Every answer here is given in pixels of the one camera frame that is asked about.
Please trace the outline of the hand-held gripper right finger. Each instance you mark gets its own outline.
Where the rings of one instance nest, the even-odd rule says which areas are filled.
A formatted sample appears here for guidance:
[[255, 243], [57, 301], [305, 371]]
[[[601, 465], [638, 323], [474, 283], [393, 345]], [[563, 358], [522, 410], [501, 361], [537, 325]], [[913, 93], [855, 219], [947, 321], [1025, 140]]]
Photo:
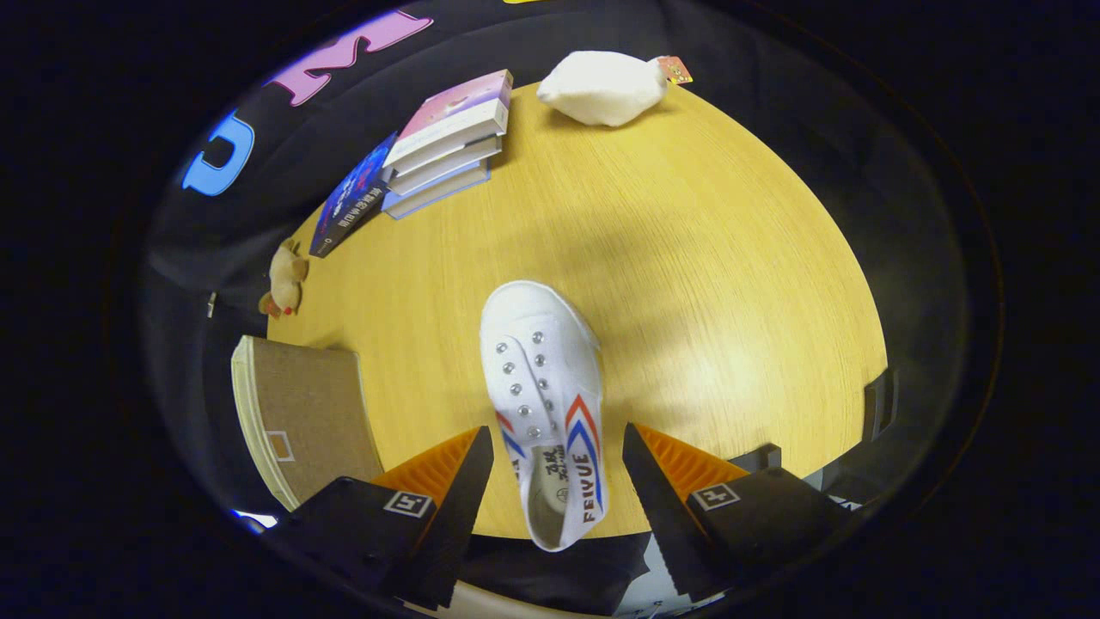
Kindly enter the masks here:
[[787, 469], [745, 469], [648, 425], [626, 425], [622, 462], [675, 590], [695, 603], [782, 579], [853, 524]]

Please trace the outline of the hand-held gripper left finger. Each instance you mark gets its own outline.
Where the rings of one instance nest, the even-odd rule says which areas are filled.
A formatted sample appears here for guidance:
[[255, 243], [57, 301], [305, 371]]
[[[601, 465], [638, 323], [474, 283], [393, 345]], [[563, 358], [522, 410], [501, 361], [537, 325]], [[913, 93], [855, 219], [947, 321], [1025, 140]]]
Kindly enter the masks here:
[[337, 477], [263, 538], [365, 603], [447, 607], [492, 465], [490, 428], [471, 428], [373, 480]]

